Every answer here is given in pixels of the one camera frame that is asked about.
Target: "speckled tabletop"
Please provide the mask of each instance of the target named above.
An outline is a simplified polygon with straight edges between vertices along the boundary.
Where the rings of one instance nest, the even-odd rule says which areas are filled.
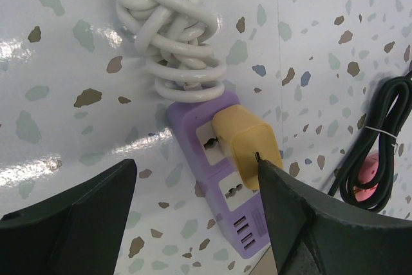
[[[412,0],[203,0],[223,80],[276,132],[285,170],[323,191],[377,84],[405,73]],[[124,158],[139,177],[117,274],[243,274],[165,121],[114,0],[1,0],[0,215]],[[412,210],[412,121],[384,214]]]

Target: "pink object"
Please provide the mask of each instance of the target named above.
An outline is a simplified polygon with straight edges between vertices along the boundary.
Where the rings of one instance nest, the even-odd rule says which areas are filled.
[[[367,156],[358,175],[358,179],[362,184],[368,183],[375,176],[375,173],[378,171],[379,166],[379,154]],[[361,189],[354,187],[355,197],[357,201],[365,201],[368,199],[376,190],[377,185],[369,189]]]

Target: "usb port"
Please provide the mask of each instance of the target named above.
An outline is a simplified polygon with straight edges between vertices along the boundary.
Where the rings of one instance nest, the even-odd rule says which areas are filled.
[[[246,241],[247,241],[249,238],[251,238],[252,236],[253,236],[253,234],[252,234],[252,233],[249,233],[249,234],[246,235],[244,238],[242,238],[242,240],[241,240],[242,244],[243,244],[243,243],[246,243]]]
[[[242,222],[244,222],[246,220],[246,217],[242,217],[240,218],[237,222],[234,223],[234,226],[237,227],[238,225],[240,225]]]
[[[245,224],[242,228],[240,228],[239,230],[238,230],[238,234],[241,234],[244,230],[246,230],[247,228],[249,228],[249,224],[247,223],[247,224]]]
[[[255,244],[256,243],[256,241],[255,240],[252,240],[249,244],[247,244],[244,248],[245,248],[245,250],[247,251],[253,244]]]

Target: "electrical outlet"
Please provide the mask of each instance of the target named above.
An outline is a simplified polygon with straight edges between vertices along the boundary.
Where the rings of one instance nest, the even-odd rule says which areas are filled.
[[[198,127],[198,129],[196,129],[196,135],[199,139],[200,146],[205,152],[206,159],[211,166],[225,159],[225,155],[214,133],[212,122],[207,122]]]
[[[237,171],[232,172],[229,176],[221,180],[219,182],[219,188],[226,198],[226,204],[230,211],[234,211],[258,193],[258,191],[254,193],[243,185],[242,179]]]

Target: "socket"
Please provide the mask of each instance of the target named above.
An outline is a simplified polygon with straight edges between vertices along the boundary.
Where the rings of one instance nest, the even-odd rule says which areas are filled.
[[[236,94],[225,91],[207,102],[175,102],[167,118],[222,234],[248,259],[269,243],[260,192],[244,186],[212,127],[217,112],[237,104]]]

